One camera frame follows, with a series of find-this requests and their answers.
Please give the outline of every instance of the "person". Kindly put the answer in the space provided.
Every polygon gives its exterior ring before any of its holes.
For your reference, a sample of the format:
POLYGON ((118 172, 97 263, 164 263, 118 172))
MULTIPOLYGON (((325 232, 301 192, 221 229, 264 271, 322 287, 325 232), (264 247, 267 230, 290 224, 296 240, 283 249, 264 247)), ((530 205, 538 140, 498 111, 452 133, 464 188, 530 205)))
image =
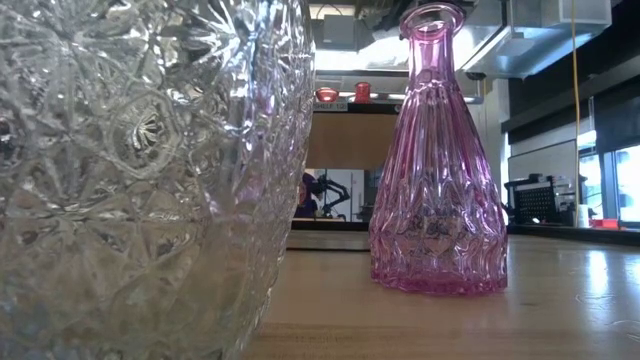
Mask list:
POLYGON ((302 174, 302 181, 298 185, 298 207, 294 217, 296 218, 314 218, 318 211, 318 204, 311 197, 315 196, 318 200, 322 199, 322 191, 318 189, 318 181, 313 175, 302 174))

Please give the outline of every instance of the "window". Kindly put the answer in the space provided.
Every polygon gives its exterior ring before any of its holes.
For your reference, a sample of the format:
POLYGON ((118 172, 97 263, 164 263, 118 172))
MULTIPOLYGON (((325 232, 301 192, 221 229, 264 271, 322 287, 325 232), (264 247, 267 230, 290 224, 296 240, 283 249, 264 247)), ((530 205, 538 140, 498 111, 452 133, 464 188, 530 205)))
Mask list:
POLYGON ((602 181, 597 154, 580 157, 580 175, 587 178, 582 187, 583 203, 596 213, 594 219, 602 219, 602 181))
POLYGON ((640 145, 616 151, 620 220, 640 222, 640 145))

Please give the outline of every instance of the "table surface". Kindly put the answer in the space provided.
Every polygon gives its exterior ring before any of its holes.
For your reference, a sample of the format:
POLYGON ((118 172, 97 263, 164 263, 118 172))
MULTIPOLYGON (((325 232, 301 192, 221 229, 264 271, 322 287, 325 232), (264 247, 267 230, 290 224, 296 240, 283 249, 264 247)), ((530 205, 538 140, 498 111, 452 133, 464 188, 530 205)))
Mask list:
POLYGON ((366 252, 288 251, 245 360, 640 359, 640 248, 512 236, 509 287, 431 297, 366 252))

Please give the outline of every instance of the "bottle mouth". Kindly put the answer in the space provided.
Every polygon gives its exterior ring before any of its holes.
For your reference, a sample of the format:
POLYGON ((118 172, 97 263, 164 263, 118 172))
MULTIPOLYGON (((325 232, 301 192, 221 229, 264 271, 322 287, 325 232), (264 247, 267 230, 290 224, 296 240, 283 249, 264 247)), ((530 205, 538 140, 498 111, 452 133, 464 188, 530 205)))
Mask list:
POLYGON ((455 35, 464 25, 464 11, 449 3, 430 3, 406 11, 400 18, 400 31, 405 38, 438 40, 447 31, 455 35))

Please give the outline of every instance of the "bottle neck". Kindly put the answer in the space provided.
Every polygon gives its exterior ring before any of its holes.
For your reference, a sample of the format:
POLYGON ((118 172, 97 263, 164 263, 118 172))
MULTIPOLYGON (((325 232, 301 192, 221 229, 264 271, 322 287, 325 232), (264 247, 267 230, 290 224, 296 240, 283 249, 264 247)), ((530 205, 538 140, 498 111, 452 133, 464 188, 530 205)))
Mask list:
POLYGON ((409 85, 416 87, 430 82, 453 82, 453 30, 449 26, 438 34, 409 38, 409 85))

